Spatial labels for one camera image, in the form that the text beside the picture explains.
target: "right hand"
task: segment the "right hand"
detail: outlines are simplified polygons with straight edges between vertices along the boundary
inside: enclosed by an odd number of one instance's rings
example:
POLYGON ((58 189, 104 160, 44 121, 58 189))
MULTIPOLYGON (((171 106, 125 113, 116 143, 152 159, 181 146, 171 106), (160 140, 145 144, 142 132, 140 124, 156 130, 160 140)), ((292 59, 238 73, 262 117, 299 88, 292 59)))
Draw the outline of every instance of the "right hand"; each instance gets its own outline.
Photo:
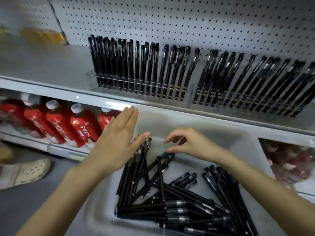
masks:
POLYGON ((215 162, 218 162, 221 156, 228 153, 227 150, 193 128, 177 128, 165 138, 164 143, 177 143, 178 141, 178 145, 169 147, 167 152, 186 153, 201 160, 215 162))

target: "hand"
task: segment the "hand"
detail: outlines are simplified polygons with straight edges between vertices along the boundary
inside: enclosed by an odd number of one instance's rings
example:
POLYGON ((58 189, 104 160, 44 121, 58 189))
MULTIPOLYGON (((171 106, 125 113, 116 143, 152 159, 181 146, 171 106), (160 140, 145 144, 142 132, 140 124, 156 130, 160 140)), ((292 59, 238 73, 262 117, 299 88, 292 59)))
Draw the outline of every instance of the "hand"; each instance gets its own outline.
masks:
POLYGON ((207 161, 218 161, 222 155, 228 152, 193 128, 177 128, 165 138, 164 143, 177 143, 178 141, 178 145, 169 147, 167 152, 186 153, 207 161))
POLYGON ((145 132, 132 141, 138 114, 132 106, 112 118, 81 166, 99 172, 103 178, 121 169, 151 135, 145 132))

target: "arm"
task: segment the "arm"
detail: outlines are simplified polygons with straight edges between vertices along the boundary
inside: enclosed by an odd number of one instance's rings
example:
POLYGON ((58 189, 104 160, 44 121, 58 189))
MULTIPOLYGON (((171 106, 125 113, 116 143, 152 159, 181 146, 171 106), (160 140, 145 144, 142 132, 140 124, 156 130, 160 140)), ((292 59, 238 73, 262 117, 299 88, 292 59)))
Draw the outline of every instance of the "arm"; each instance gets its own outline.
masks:
POLYGON ((122 168, 150 136, 146 132, 131 142, 137 118, 138 110, 131 107, 112 119, 90 154, 69 170, 55 192, 16 236, 64 235, 93 189, 106 176, 122 168))
POLYGON ((187 153, 202 160, 216 162, 226 169, 288 235, 315 235, 315 206, 308 200, 192 128, 179 128, 173 131, 164 142, 171 141, 174 143, 179 141, 179 145, 170 147, 168 152, 187 153))

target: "left hand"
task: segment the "left hand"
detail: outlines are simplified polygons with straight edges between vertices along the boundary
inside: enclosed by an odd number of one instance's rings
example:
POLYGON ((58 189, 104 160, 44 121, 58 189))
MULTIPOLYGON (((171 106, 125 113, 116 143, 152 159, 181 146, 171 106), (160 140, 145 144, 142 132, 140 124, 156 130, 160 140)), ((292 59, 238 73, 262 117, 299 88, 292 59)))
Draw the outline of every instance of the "left hand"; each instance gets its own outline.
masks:
POLYGON ((81 167, 88 167, 103 178, 121 169, 151 135, 145 132, 132 141, 138 114, 138 109, 132 106, 112 118, 81 167))

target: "red packaging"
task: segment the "red packaging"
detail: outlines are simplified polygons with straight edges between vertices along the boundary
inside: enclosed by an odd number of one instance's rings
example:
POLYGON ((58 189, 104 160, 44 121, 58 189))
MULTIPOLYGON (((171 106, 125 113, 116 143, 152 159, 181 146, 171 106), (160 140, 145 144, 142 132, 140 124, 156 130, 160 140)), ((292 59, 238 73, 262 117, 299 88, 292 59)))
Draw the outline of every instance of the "red packaging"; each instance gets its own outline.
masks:
POLYGON ((112 117, 116 118, 119 114, 120 111, 102 107, 102 112, 97 117, 97 121, 100 124, 101 129, 104 130, 112 117))
POLYGON ((46 106, 48 109, 50 109, 46 114, 46 119, 54 125, 54 127, 68 142, 68 144, 73 147, 83 146, 84 142, 70 124, 70 119, 72 116, 70 108, 60 105, 55 99, 48 101, 46 106))
POLYGON ((80 103, 72 105, 71 110, 74 113, 70 120, 71 125, 80 135, 86 146, 92 149, 101 135, 101 130, 97 124, 94 113, 84 109, 83 105, 80 103))
POLYGON ((24 103, 27 106, 24 110, 24 116, 27 119, 31 120, 53 143, 65 143, 65 139, 57 129, 46 120, 48 108, 40 104, 40 98, 32 102, 24 101, 24 103))
POLYGON ((25 104, 20 100, 8 99, 2 105, 1 109, 10 114, 12 122, 26 130, 34 138, 44 138, 45 135, 24 116, 25 104))

